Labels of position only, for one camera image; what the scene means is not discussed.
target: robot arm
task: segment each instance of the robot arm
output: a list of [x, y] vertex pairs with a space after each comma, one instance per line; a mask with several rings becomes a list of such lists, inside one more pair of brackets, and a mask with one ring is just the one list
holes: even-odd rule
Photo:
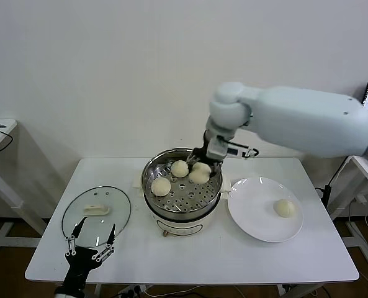
[[114, 252], [115, 224], [112, 226], [106, 246], [102, 251], [98, 252], [91, 248], [76, 246], [75, 241], [79, 237], [86, 219], [87, 217], [83, 217], [80, 223], [75, 225], [71, 236], [65, 237], [68, 244], [65, 258], [70, 268], [62, 286], [55, 289], [55, 298], [84, 298], [83, 289], [90, 271], [101, 266], [102, 262]]
[[368, 156], [368, 110], [345, 95], [223, 83], [210, 103], [207, 158], [222, 161], [237, 129], [320, 157]]

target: glass lid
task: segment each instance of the glass lid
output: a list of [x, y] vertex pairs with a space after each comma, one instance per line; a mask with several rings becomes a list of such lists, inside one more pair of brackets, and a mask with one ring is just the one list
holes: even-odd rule
[[114, 224], [116, 238], [126, 226], [130, 213], [130, 200], [123, 191], [112, 186], [95, 187], [79, 195], [65, 210], [62, 232], [65, 237], [70, 236], [86, 216], [76, 245], [99, 246], [106, 243]]

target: floor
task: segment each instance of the floor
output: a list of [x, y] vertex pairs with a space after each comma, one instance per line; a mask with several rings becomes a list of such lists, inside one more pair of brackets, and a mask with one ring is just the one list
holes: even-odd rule
[[[364, 221], [356, 221], [358, 227], [368, 241], [368, 228]], [[350, 236], [344, 222], [336, 222], [336, 228], [341, 236]], [[37, 237], [26, 223], [15, 223], [9, 236], [14, 237]], [[47, 282], [30, 282], [25, 280], [24, 273], [29, 261], [34, 253], [34, 248], [1, 248], [0, 249], [0, 297], [15, 298], [38, 298], [53, 297], [56, 285]], [[350, 248], [349, 253], [352, 256], [358, 270], [368, 277], [368, 264], [362, 253], [357, 248]], [[101, 289], [101, 298], [110, 298], [125, 286], [103, 286]], [[164, 294], [173, 291], [180, 291], [190, 287], [177, 286], [155, 286], [149, 290], [152, 295]], [[355, 282], [345, 282], [336, 284], [327, 284], [326, 290], [331, 298], [368, 298], [368, 282], [361, 277]], [[87, 290], [93, 291], [94, 285], [88, 285]], [[275, 298], [278, 297], [276, 286], [239, 286], [246, 298]], [[232, 286], [209, 286], [201, 287], [195, 290], [208, 298], [240, 298], [238, 291]], [[318, 298], [328, 297], [323, 289], [317, 292]]]

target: black cable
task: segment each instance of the black cable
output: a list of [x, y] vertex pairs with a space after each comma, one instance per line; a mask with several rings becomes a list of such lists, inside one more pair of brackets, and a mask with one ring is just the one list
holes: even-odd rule
[[339, 173], [339, 171], [341, 170], [341, 168], [343, 167], [343, 165], [345, 164], [345, 161], [349, 158], [349, 156], [345, 157], [343, 162], [339, 165], [338, 169], [335, 171], [333, 177], [331, 177], [329, 183], [327, 185], [330, 186], [331, 182], [333, 182], [335, 176], [337, 176], [337, 174]]
[[140, 286], [135, 286], [134, 287], [134, 292], [137, 294], [138, 298], [141, 298], [141, 288], [140, 288]]
[[196, 293], [196, 292], [190, 292], [190, 293], [186, 293], [186, 294], [183, 294], [183, 295], [167, 295], [164, 298], [170, 298], [170, 297], [180, 298], [180, 297], [186, 297], [186, 296], [189, 296], [189, 295], [196, 295], [200, 298], [209, 298], [209, 297], [203, 296], [202, 294], [199, 294], [199, 293]]
[[9, 137], [10, 138], [10, 142], [6, 145], [6, 146], [4, 146], [3, 148], [1, 148], [0, 149], [0, 151], [3, 151], [4, 149], [6, 149], [11, 143], [12, 143], [12, 141], [13, 141], [13, 137], [12, 136], [10, 136], [8, 133], [6, 133], [6, 132], [1, 132], [0, 131], [0, 133], [2, 133], [2, 134], [4, 134], [5, 136], [7, 136], [7, 137]]
[[346, 161], [348, 160], [348, 158], [349, 158], [349, 156], [344, 158], [343, 162], [339, 165], [338, 169], [335, 171], [334, 175], [331, 177], [329, 183], [325, 185], [325, 188], [315, 187], [315, 189], [318, 189], [323, 194], [323, 196], [321, 197], [321, 202], [323, 203], [324, 207], [326, 207], [326, 208], [327, 208], [327, 205], [328, 205], [328, 200], [330, 199], [331, 183], [333, 182], [334, 178], [337, 177], [338, 173], [342, 170], [342, 168], [346, 164]]
[[322, 288], [323, 288], [323, 290], [325, 290], [325, 292], [326, 292], [326, 294], [327, 294], [328, 298], [331, 298], [331, 295], [330, 295], [330, 293], [327, 291], [327, 289], [326, 289], [324, 286], [322, 286]]

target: round plate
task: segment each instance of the round plate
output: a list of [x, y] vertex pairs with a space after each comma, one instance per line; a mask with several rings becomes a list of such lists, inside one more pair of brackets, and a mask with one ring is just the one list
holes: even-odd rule
[[[279, 216], [273, 205], [287, 199], [297, 211], [293, 217]], [[299, 200], [280, 183], [264, 177], [238, 181], [229, 193], [228, 208], [233, 220], [247, 234], [265, 242], [287, 241], [301, 230], [303, 213]]]

